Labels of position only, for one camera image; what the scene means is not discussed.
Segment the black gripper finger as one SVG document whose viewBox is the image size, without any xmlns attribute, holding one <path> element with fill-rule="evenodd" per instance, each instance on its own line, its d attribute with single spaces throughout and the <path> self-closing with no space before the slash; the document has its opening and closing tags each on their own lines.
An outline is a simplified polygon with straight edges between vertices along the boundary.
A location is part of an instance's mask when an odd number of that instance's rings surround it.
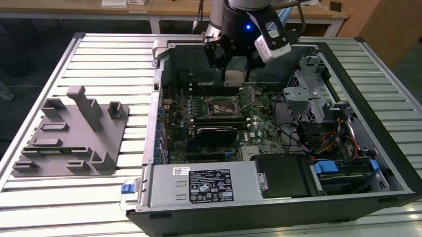
<svg viewBox="0 0 422 237">
<path fill-rule="evenodd" d="M 264 68 L 265 67 L 265 62 L 264 62 L 264 60 L 262 60 L 260 55 L 254 56 L 253 52 L 249 52 L 246 54 L 246 59 L 248 59 L 248 64 L 246 64 L 245 82 L 249 82 L 250 81 L 252 71 L 254 69 Z"/>
<path fill-rule="evenodd" d="M 204 49 L 209 64 L 214 69 L 221 70 L 221 81 L 226 81 L 226 68 L 230 60 L 232 41 L 228 36 L 205 37 Z"/>
</svg>

